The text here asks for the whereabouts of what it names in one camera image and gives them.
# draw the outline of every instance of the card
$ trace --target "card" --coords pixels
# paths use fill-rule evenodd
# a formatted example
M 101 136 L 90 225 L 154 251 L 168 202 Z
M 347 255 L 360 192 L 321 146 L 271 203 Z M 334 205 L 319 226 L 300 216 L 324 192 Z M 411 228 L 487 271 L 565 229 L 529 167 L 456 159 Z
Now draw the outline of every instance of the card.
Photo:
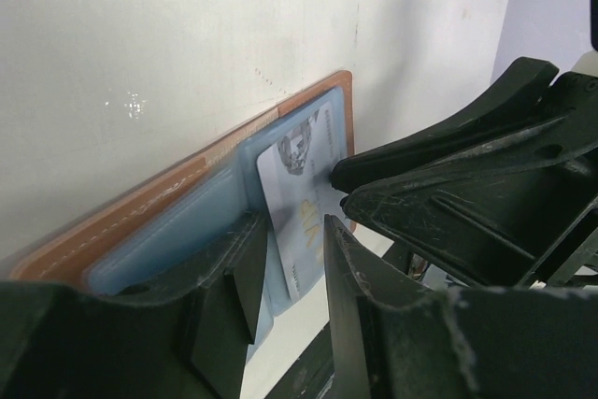
M 344 220 L 330 174 L 341 159 L 330 103 L 324 104 L 258 157 L 258 172 L 289 295 L 300 299 L 323 274 L 325 214 Z

